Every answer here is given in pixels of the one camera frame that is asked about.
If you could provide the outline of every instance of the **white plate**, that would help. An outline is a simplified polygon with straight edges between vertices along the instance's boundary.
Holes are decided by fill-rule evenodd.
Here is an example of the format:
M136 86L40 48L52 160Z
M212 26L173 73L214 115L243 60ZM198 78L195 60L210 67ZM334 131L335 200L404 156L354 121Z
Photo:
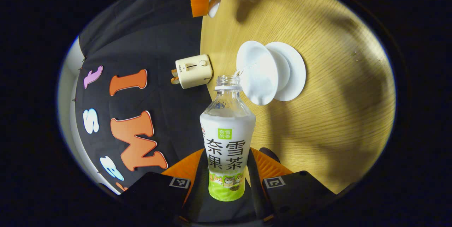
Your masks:
M279 101L290 101L296 98L302 92L306 82L306 67L302 55L283 42L270 42L265 47L284 56L290 68L289 81L284 88L278 90L274 98Z

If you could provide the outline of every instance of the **clear plastic bottle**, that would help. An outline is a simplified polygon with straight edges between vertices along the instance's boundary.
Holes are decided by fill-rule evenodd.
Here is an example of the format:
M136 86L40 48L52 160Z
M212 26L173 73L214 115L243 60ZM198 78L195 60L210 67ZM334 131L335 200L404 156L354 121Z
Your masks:
M209 193L220 201L239 199L256 116L240 98L238 76L218 76L215 100L199 117L209 163Z

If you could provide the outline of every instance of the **wooden table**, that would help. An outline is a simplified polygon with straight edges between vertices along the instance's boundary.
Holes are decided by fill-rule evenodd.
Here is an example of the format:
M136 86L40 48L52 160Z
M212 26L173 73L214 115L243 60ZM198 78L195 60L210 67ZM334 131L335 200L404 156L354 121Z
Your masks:
M292 101L258 106L242 94L257 118L251 146L270 148L335 193L358 181L386 145L396 102L391 66L371 30L337 0L221 0L216 16L202 21L212 99L216 77L234 72L248 40L285 42L307 67Z

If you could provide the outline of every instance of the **white wall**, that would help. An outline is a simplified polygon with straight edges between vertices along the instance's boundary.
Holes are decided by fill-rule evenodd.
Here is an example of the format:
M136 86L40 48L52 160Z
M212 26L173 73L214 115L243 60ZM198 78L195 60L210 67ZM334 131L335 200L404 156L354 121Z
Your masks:
M63 137L68 148L74 155L79 166L90 179L96 183L106 185L111 191L119 195L119 191L110 185L107 180L97 172L96 167L89 159L82 144L76 124L76 105L72 101L76 97L76 86L79 68L83 62L83 54L80 50L79 39L74 41L61 69L58 82L58 119L60 121Z

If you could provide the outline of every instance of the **bottle label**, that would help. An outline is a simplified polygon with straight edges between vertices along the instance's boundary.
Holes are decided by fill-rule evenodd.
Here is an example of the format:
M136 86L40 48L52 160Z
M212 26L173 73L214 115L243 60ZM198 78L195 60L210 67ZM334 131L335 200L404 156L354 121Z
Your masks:
M255 123L249 119L201 118L209 164L209 193L220 201L239 199L245 190L244 170Z

